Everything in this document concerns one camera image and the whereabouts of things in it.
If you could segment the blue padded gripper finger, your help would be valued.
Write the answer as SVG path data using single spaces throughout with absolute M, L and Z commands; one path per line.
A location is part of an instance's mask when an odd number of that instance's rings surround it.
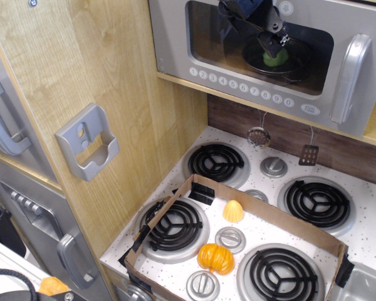
M 263 0 L 233 0 L 231 10 L 241 18 L 248 18 L 262 5 Z

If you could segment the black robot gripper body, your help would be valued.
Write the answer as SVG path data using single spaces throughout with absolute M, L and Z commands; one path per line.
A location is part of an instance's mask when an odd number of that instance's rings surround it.
M 279 11 L 272 1 L 263 1 L 262 5 L 248 18 L 236 15 L 231 10 L 231 2 L 219 1 L 218 11 L 242 37 L 259 36 L 263 31 L 269 31 L 279 36 L 288 35 L 288 25 L 280 18 Z

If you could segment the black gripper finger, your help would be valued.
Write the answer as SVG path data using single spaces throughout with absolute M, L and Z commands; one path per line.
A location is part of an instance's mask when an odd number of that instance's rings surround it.
M 287 34 L 279 36 L 269 31 L 263 31 L 259 34 L 258 40 L 266 54 L 271 58 L 276 58 L 278 53 L 290 40 L 290 37 Z

